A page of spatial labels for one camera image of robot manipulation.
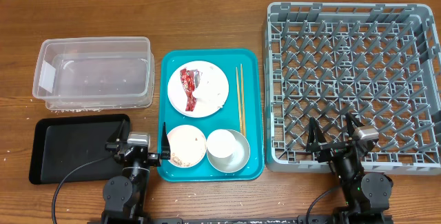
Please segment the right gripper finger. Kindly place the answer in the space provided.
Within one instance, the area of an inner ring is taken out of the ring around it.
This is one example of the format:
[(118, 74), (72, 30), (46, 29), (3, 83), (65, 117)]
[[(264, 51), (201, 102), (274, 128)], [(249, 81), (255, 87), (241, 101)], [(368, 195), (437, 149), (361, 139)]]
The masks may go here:
[(364, 125), (350, 112), (345, 114), (345, 121), (349, 138), (352, 138), (353, 140), (360, 140), (360, 135), (356, 132), (356, 128), (361, 128)]
[(314, 117), (309, 118), (309, 135), (308, 135), (308, 144), (312, 143), (326, 143), (326, 139), (322, 130), (320, 129), (319, 123)]

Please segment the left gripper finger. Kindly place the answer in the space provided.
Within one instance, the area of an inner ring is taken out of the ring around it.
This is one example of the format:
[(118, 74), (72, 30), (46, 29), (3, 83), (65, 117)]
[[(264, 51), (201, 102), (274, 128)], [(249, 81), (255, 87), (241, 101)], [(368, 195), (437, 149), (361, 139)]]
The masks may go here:
[(117, 129), (107, 139), (107, 143), (118, 143), (122, 138), (122, 133), (125, 128), (126, 121), (123, 119)]
[(162, 137), (161, 137), (161, 153), (162, 154), (170, 153), (170, 142), (167, 137), (166, 123), (163, 123)]

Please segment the pink bowl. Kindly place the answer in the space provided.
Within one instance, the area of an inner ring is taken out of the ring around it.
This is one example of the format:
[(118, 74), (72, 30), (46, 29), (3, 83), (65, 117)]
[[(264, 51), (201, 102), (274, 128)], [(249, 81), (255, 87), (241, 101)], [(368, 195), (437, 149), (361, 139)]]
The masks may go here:
[(190, 168), (200, 163), (206, 154), (205, 135), (193, 125), (180, 125), (167, 134), (170, 143), (170, 163), (179, 168)]

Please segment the white cup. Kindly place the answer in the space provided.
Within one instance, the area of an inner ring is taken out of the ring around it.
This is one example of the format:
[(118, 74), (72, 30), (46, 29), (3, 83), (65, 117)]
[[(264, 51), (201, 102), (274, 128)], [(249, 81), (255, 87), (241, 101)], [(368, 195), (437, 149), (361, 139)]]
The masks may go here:
[(234, 135), (228, 130), (214, 130), (207, 138), (207, 151), (216, 158), (224, 159), (234, 153)]

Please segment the red snack wrapper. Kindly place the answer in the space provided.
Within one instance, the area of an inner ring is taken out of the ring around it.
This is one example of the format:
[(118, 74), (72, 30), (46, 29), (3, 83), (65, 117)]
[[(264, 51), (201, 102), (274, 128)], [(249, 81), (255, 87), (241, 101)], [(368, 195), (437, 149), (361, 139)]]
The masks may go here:
[(200, 83), (201, 74), (198, 70), (188, 70), (183, 68), (180, 70), (180, 80), (183, 86), (184, 92), (187, 96), (187, 103), (185, 110), (192, 112), (196, 105), (196, 97), (193, 96), (193, 92)]

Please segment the grey bowl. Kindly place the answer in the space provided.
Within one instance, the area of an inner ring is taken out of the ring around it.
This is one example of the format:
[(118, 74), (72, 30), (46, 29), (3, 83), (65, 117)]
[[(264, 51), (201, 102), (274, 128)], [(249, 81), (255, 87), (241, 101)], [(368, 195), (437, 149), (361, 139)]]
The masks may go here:
[(228, 130), (230, 131), (236, 141), (234, 142), (234, 153), (227, 158), (219, 159), (215, 156), (212, 156), (207, 151), (207, 158), (210, 164), (219, 172), (224, 173), (235, 173), (243, 169), (249, 158), (250, 158), (250, 146), (247, 139), (238, 131), (236, 130)]

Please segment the white napkin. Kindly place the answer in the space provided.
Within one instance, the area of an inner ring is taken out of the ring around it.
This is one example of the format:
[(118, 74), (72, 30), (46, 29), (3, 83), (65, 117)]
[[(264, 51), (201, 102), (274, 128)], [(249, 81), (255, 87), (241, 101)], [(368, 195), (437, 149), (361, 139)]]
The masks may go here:
[(224, 105), (225, 82), (216, 71), (201, 72), (200, 83), (193, 92), (193, 96), (202, 103), (219, 109)]

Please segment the large white plate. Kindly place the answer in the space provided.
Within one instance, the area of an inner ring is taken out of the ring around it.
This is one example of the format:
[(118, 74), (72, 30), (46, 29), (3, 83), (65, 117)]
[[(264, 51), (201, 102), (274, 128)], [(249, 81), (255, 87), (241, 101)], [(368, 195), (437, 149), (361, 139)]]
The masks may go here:
[[(194, 90), (186, 90), (181, 71), (193, 74)], [(225, 73), (213, 63), (190, 61), (177, 68), (167, 83), (167, 96), (176, 111), (184, 116), (203, 118), (223, 108), (229, 95), (229, 83)]]

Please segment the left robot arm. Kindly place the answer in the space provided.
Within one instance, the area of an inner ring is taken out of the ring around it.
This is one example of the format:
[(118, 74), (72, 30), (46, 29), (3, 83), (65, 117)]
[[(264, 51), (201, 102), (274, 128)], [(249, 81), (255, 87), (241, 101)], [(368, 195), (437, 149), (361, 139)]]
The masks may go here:
[(120, 176), (109, 179), (103, 188), (102, 223), (152, 223), (151, 217), (144, 212), (150, 168), (160, 167), (162, 161), (171, 159), (165, 126), (159, 153), (149, 151), (148, 133), (127, 133), (129, 127), (128, 122), (121, 121), (105, 144), (105, 149), (123, 169)]

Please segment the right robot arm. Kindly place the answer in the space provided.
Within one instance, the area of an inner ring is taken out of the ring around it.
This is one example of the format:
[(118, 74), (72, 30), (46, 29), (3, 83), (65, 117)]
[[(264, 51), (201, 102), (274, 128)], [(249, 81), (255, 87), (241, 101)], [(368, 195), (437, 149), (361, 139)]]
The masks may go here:
[(346, 205), (336, 207), (332, 215), (318, 219), (319, 223), (369, 223), (392, 224), (391, 216), (384, 214), (389, 209), (393, 181), (379, 172), (366, 173), (361, 163), (379, 141), (379, 132), (374, 126), (364, 125), (351, 113), (346, 113), (348, 140), (328, 143), (317, 120), (309, 119), (307, 151), (315, 154), (321, 163), (328, 163), (336, 174), (339, 185), (318, 196), (305, 215), (306, 223), (313, 223), (311, 211), (317, 202), (328, 194), (341, 189)]

